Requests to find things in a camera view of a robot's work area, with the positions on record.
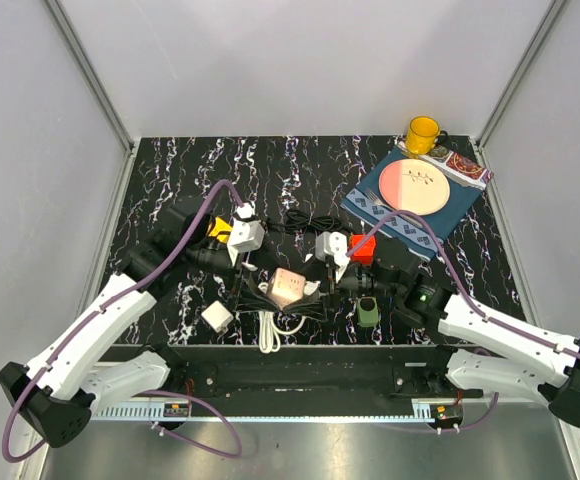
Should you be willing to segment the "beige cube socket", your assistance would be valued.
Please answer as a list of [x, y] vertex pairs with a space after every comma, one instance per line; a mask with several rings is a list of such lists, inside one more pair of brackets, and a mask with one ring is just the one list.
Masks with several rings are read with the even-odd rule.
[[262, 282], [260, 290], [280, 309], [304, 296], [306, 278], [284, 268], [277, 268], [267, 282]]

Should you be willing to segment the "green power strip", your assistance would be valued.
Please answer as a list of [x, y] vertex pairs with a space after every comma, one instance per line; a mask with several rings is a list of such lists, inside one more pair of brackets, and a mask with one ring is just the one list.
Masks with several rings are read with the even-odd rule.
[[375, 297], [359, 297], [356, 310], [359, 327], [374, 328], [380, 323], [380, 313]]

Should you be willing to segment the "red cube socket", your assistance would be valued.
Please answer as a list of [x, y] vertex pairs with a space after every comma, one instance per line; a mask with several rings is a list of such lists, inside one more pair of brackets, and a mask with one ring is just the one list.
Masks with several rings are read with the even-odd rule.
[[349, 239], [349, 249], [353, 250], [350, 256], [351, 261], [364, 266], [371, 266], [374, 261], [376, 245], [377, 242], [374, 236], [365, 240], [365, 236], [362, 234], [351, 235]]

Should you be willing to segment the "yellow cube socket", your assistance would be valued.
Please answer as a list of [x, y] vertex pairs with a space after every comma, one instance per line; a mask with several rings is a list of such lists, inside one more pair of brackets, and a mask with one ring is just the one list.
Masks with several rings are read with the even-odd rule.
[[226, 243], [232, 231], [232, 226], [216, 216], [208, 226], [207, 235], [218, 239], [220, 242]]

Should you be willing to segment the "white rectangular power strip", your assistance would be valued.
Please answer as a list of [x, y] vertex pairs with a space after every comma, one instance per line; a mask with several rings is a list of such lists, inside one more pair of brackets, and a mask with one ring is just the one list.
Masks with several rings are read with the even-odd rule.
[[319, 281], [307, 281], [304, 285], [304, 295], [305, 296], [310, 296], [313, 295], [320, 286], [320, 282]]

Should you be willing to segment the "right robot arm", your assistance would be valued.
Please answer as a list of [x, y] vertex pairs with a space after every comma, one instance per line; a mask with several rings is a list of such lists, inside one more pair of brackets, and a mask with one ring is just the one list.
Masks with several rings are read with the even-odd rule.
[[433, 337], [465, 340], [489, 351], [481, 358], [439, 346], [424, 371], [436, 396], [481, 390], [534, 401], [558, 419], [580, 428], [580, 337], [546, 330], [487, 307], [449, 281], [436, 281], [396, 239], [382, 240], [370, 264], [349, 258], [346, 244], [307, 255], [299, 272], [323, 289], [324, 297], [387, 298], [394, 314]]

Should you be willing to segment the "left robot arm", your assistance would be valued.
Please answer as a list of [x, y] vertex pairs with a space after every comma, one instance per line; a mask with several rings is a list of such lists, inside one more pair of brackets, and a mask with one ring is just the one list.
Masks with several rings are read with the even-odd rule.
[[166, 347], [147, 349], [99, 374], [90, 370], [189, 268], [226, 270], [235, 278], [244, 255], [260, 248], [264, 235], [250, 202], [238, 204], [226, 226], [212, 214], [208, 200], [184, 198], [173, 204], [62, 335], [28, 362], [9, 362], [0, 370], [0, 386], [12, 407], [6, 425], [21, 417], [43, 443], [59, 448], [109, 406], [149, 390], [178, 394], [186, 372]]

